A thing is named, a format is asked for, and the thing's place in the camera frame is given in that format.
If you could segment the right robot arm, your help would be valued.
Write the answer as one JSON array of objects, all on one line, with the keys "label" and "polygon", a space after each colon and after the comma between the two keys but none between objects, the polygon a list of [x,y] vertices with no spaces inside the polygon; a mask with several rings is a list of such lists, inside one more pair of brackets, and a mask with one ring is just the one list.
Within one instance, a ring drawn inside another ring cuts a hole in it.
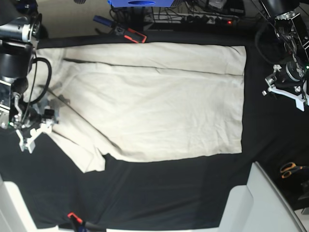
[{"label": "right robot arm", "polygon": [[[2,0],[0,2],[0,127],[22,130],[35,124],[50,127],[56,123],[55,112],[45,106],[36,110],[46,95],[52,67],[46,58],[36,56],[40,39],[42,14],[35,0]],[[48,75],[36,99],[24,100],[27,76],[33,64],[43,62]]]}]

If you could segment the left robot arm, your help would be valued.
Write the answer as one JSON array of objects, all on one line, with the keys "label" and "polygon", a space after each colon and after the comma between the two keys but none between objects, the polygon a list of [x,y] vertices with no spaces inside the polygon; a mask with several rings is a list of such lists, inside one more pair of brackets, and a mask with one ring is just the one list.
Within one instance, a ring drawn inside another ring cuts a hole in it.
[{"label": "left robot arm", "polygon": [[296,12],[298,0],[261,0],[266,20],[255,35],[258,46],[263,32],[268,26],[285,50],[278,61],[261,56],[273,66],[273,73],[265,78],[267,90],[264,95],[282,95],[293,99],[300,106],[309,103],[309,32],[301,14]]}]

